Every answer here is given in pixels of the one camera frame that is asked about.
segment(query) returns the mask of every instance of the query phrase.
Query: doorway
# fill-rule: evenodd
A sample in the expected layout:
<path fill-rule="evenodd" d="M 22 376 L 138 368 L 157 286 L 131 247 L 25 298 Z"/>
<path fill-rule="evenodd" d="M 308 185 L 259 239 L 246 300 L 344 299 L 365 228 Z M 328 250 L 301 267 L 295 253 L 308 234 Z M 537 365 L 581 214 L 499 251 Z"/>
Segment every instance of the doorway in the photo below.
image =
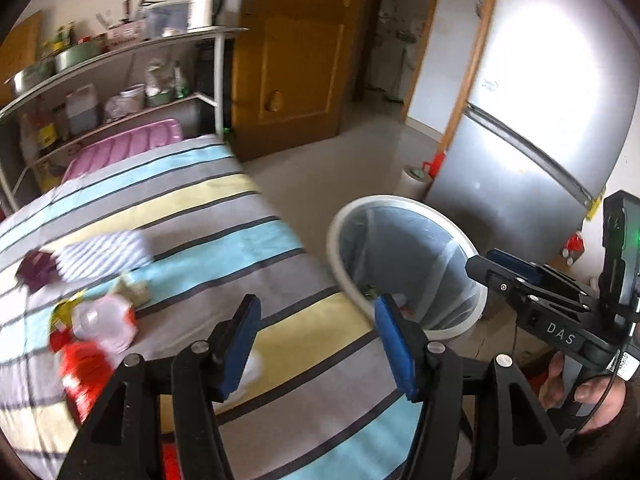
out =
<path fill-rule="evenodd" d="M 438 0 L 369 0 L 353 100 L 406 119 Z"/>

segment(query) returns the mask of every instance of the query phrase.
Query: trash can rim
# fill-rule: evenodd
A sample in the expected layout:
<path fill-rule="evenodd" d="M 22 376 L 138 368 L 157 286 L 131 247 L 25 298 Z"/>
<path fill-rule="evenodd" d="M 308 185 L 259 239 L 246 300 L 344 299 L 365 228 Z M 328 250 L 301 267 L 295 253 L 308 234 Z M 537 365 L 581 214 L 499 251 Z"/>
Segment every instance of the trash can rim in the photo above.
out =
<path fill-rule="evenodd" d="M 373 307 L 363 297 L 357 287 L 351 281 L 349 275 L 346 270 L 344 270 L 344 266 L 342 264 L 342 260 L 340 259 L 340 251 L 339 251 L 339 236 L 340 236 L 340 228 L 344 224 L 344 221 L 357 212 L 360 209 L 370 207 L 370 206 L 391 206 L 398 207 L 402 209 L 407 209 L 409 211 L 413 211 L 418 213 L 419 215 L 428 218 L 433 221 L 441 228 L 443 228 L 447 233 L 451 235 L 451 237 L 458 243 L 463 253 L 467 258 L 475 256 L 478 254 L 478 251 L 471 243 L 471 240 L 462 232 L 462 230 L 455 225 L 451 220 L 449 220 L 442 213 L 439 213 L 435 209 L 429 207 L 422 202 L 416 202 L 415 200 L 411 200 L 409 198 L 404 198 L 396 195 L 372 195 L 365 196 L 362 198 L 358 198 L 352 202 L 349 202 L 346 206 L 344 206 L 329 225 L 329 231 L 327 233 L 326 238 L 326 253 L 327 258 L 329 260 L 329 264 L 334 273 L 335 279 L 338 281 L 338 284 L 345 292 L 347 297 L 355 303 L 364 314 L 373 322 L 374 321 L 374 313 Z M 476 321 L 482 315 L 482 311 L 484 310 L 484 304 L 486 303 L 487 290 L 486 287 L 480 285 L 479 294 L 476 296 L 476 306 L 474 307 L 471 314 L 462 322 L 456 326 L 446 328 L 444 330 L 425 330 L 424 333 L 430 340 L 446 340 L 452 339 L 466 332 L 469 328 L 471 328 Z"/>

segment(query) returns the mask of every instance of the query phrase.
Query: baseboard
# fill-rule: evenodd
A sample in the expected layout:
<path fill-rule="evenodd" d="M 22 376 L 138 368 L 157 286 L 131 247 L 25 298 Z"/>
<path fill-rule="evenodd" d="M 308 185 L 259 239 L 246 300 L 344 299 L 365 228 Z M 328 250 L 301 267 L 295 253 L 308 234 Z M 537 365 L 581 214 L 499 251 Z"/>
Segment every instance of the baseboard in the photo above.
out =
<path fill-rule="evenodd" d="M 414 130 L 418 130 L 420 133 L 425 134 L 428 137 L 431 137 L 431 139 L 436 140 L 437 142 L 440 142 L 442 140 L 443 135 L 440 132 L 437 132 L 430 126 L 427 126 L 426 124 L 421 123 L 420 121 L 416 121 L 411 117 L 407 117 L 406 120 L 404 121 L 404 124 L 406 124 L 407 126 L 410 126 Z"/>

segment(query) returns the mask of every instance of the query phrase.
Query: refrigerator logo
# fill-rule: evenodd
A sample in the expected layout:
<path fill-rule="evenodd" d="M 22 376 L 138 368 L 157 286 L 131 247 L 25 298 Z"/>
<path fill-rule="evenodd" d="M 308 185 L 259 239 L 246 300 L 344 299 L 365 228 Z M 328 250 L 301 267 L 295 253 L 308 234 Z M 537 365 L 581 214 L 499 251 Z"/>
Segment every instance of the refrigerator logo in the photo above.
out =
<path fill-rule="evenodd" d="M 489 92 L 495 92 L 498 89 L 498 83 L 495 81 L 489 81 L 488 79 L 482 79 L 482 86 Z"/>
<path fill-rule="evenodd" d="M 550 322 L 549 326 L 546 327 L 546 332 L 549 334 L 553 334 L 554 337 L 557 337 L 560 341 L 567 345 L 572 345 L 574 343 L 575 334 L 567 332 L 564 327 L 556 326 L 555 323 Z"/>

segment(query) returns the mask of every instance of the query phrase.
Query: pink basket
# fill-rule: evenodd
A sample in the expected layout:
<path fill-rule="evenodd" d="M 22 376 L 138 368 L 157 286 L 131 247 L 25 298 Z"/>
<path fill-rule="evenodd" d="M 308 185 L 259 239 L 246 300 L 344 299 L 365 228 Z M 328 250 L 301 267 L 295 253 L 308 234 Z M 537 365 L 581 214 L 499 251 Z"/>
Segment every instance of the pink basket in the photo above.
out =
<path fill-rule="evenodd" d="M 165 119 L 127 130 L 84 148 L 66 168 L 62 182 L 181 140 L 182 129 L 176 119 Z"/>

